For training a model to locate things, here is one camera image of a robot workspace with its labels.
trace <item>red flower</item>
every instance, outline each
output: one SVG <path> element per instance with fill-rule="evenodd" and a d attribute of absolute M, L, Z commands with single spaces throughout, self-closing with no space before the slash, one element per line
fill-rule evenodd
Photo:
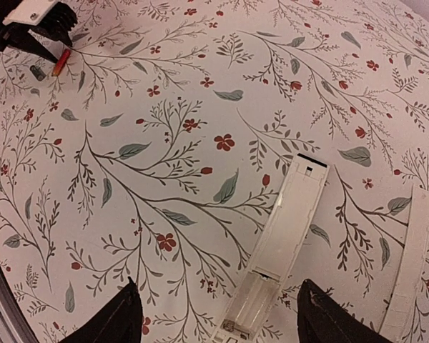
<path fill-rule="evenodd" d="M 3 175 L 7 175 L 8 174 L 8 164 L 4 164 L 3 166 L 1 166 L 1 168 L 0 168 L 0 171 L 1 171 L 1 175 L 3 176 Z"/>
<path fill-rule="evenodd" d="M 191 16 L 193 14 L 196 14 L 197 10 L 196 9 L 187 9 L 184 13 L 185 16 Z"/>
<path fill-rule="evenodd" d="M 212 84 L 214 84 L 214 81 L 210 81 L 210 80 L 209 80 L 209 77 L 205 77 L 205 80 L 204 80 L 204 81 L 201 81 L 201 82 L 200 82 L 200 84 L 201 84 L 203 87 L 208 88 L 208 87 L 210 87 Z"/>
<path fill-rule="evenodd" d="M 380 68 L 378 64 L 376 64 L 374 61 L 370 60 L 367 61 L 367 66 L 371 68 L 373 71 L 377 71 L 377 68 Z"/>
<path fill-rule="evenodd" d="M 50 112 L 57 111 L 57 109 L 59 108 L 59 106 L 57 106 L 57 105 L 59 105 L 59 102 L 58 102 L 58 101 L 57 101 L 57 102 L 53 102 L 53 103 L 51 104 L 51 108 L 49 109 L 49 111 L 50 111 Z"/>
<path fill-rule="evenodd" d="M 161 250 L 165 249 L 168 252 L 170 252 L 177 245 L 176 241 L 173 239 L 173 234 L 167 234 L 166 236 L 160 234 L 157 236 L 157 241 L 159 242 L 159 248 Z"/>
<path fill-rule="evenodd" d="M 151 55 L 153 54 L 160 54 L 160 45 L 151 48 Z"/>
<path fill-rule="evenodd" d="M 82 265 L 78 262 L 73 262 L 73 263 L 71 263 L 71 268 L 73 270 L 80 270 L 82 268 Z"/>
<path fill-rule="evenodd" d="M 200 169 L 200 172 L 204 175 L 211 174 L 213 172 L 213 168 L 210 166 L 205 166 L 202 169 Z"/>
<path fill-rule="evenodd" d="M 358 126 L 357 129 L 355 130 L 355 132 L 356 132 L 356 136 L 358 138 L 362 139 L 365 137 L 365 130 L 362 127 Z"/>
<path fill-rule="evenodd" d="M 216 136 L 214 141 L 217 142 L 216 149 L 229 151 L 235 145 L 234 140 L 230 134 L 225 134 L 224 137 Z"/>
<path fill-rule="evenodd" d="M 270 183 L 270 175 L 264 174 L 264 176 L 262 177 L 262 185 L 264 187 L 267 187 Z"/>
<path fill-rule="evenodd" d="M 302 84 L 299 81 L 292 81 L 291 82 L 291 89 L 293 91 L 299 91 L 302 88 Z"/>
<path fill-rule="evenodd" d="M 341 89 L 347 89 L 348 85 L 346 84 L 345 81 L 339 81 L 338 85 L 340 86 Z"/>
<path fill-rule="evenodd" d="M 363 184 L 365 184 L 365 189 L 369 189 L 373 187 L 372 179 L 367 178 L 367 180 L 363 179 Z"/>
<path fill-rule="evenodd" d="M 32 119 L 32 117 L 34 116 L 34 110 L 33 109 L 28 109 L 27 110 L 27 114 L 24 117 L 25 121 L 29 121 L 30 119 Z"/>
<path fill-rule="evenodd" d="M 148 325 L 150 325 L 150 324 L 151 324 L 151 319 L 149 317 L 143 318 L 142 334 L 149 334 Z"/>
<path fill-rule="evenodd" d="M 148 88 L 148 90 L 146 90 L 148 92 L 149 97 L 153 97 L 154 95 L 159 95 L 160 91 L 158 91 L 159 86 L 154 86 L 152 88 Z"/>
<path fill-rule="evenodd" d="M 194 119 L 186 119 L 183 123 L 183 127 L 188 132 L 191 132 L 192 129 L 195 129 L 198 126 L 199 126 L 199 123 L 196 123 Z"/>

